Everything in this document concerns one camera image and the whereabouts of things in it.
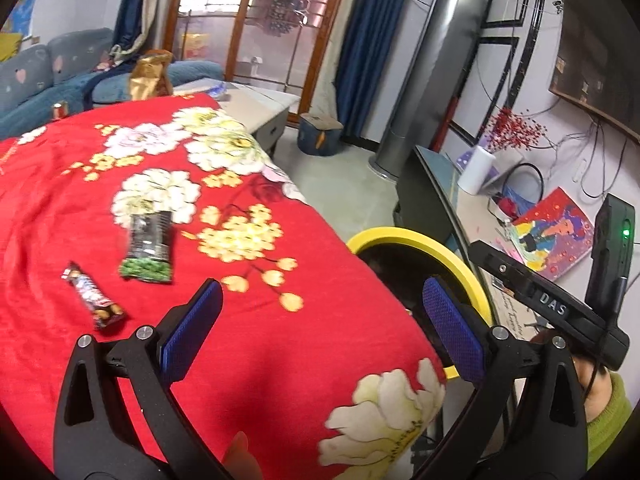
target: red berry branch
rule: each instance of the red berry branch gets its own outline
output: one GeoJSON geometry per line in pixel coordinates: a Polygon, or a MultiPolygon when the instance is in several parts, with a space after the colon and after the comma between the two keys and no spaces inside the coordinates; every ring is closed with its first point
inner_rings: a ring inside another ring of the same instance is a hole
{"type": "Polygon", "coordinates": [[[488,136],[486,148],[495,153],[507,148],[537,146],[541,137],[546,137],[546,128],[534,119],[514,114],[510,108],[502,108],[500,113],[489,120],[485,128],[488,136]]]}

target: wooden door frame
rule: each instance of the wooden door frame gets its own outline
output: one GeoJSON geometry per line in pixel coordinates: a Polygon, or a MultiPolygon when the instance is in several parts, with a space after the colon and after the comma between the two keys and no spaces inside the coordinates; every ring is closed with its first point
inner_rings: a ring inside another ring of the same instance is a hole
{"type": "MultiPolygon", "coordinates": [[[[316,90],[316,84],[318,84],[318,77],[320,75],[320,68],[322,67],[324,53],[329,43],[329,38],[331,37],[331,31],[334,28],[335,17],[337,16],[341,1],[342,0],[327,0],[326,12],[322,18],[318,37],[316,38],[316,43],[309,61],[309,68],[306,72],[305,83],[300,97],[300,104],[298,105],[298,114],[289,115],[289,119],[294,122],[297,122],[297,118],[300,114],[308,112],[309,108],[311,108],[311,99],[313,98],[314,91],[316,90]]],[[[232,81],[234,77],[236,62],[238,61],[238,51],[240,50],[240,42],[242,40],[242,28],[244,27],[248,8],[249,0],[241,0],[240,9],[238,10],[234,21],[234,30],[231,34],[229,51],[226,56],[225,79],[227,81],[232,81]]],[[[164,40],[162,42],[162,47],[170,52],[174,49],[174,36],[178,23],[179,9],[180,0],[169,0],[169,8],[167,10],[166,22],[164,24],[164,40]]]]}

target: red floral tablecloth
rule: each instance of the red floral tablecloth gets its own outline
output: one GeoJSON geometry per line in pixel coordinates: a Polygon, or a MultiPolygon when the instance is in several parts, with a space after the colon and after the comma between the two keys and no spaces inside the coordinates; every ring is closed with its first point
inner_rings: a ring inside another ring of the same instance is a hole
{"type": "Polygon", "coordinates": [[[66,362],[92,330],[61,279],[70,260],[129,314],[114,338],[207,277],[224,284],[223,312],[172,390],[216,455],[243,430],[267,479],[382,478],[442,403],[441,365],[412,318],[206,95],[0,142],[0,222],[0,402],[49,466],[66,362]],[[174,281],[125,282],[130,215],[156,210],[172,212],[174,281]]]}

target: wall-mounted tv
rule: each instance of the wall-mounted tv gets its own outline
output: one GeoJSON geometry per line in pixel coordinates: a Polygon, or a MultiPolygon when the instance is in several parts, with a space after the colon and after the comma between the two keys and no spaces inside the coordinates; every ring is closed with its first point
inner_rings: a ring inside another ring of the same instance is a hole
{"type": "Polygon", "coordinates": [[[640,140],[640,0],[564,0],[550,90],[640,140]]]}

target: floor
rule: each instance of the floor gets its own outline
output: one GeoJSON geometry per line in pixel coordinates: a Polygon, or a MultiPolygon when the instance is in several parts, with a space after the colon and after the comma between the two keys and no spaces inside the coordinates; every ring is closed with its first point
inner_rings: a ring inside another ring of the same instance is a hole
{"type": "Polygon", "coordinates": [[[369,169],[371,152],[345,146],[334,156],[305,155],[297,136],[297,130],[286,128],[273,160],[343,241],[370,227],[394,224],[396,186],[369,169]]]}

